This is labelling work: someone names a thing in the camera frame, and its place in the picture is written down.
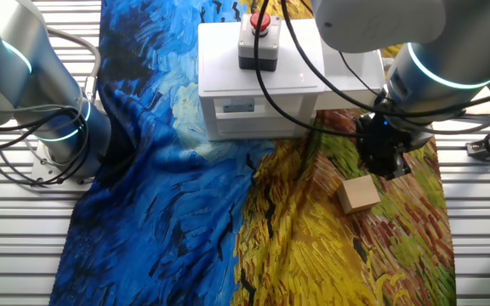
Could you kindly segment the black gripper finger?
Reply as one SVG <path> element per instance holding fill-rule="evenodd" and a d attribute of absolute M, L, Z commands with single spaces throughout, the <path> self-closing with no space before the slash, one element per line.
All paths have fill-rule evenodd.
<path fill-rule="evenodd" d="M 376 176 L 386 177 L 390 173 L 390 166 L 384 158 L 369 156 L 368 158 L 363 158 L 362 163 L 370 173 Z"/>
<path fill-rule="evenodd" d="M 397 179 L 404 175 L 410 174 L 411 168 L 407 164 L 403 154 L 396 152 L 390 157 L 390 170 L 387 174 L 387 179 Z"/>

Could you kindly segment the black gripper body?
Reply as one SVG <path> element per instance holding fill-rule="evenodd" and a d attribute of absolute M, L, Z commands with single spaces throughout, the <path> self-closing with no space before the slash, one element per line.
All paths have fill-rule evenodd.
<path fill-rule="evenodd" d="M 355 117 L 354 123 L 356 133 L 364 135 L 356 142 L 361 159 L 369 156 L 384 158 L 390 165 L 390 157 L 394 153 L 404 154 L 409 147 L 410 133 L 392 127 L 384 115 L 363 114 Z"/>

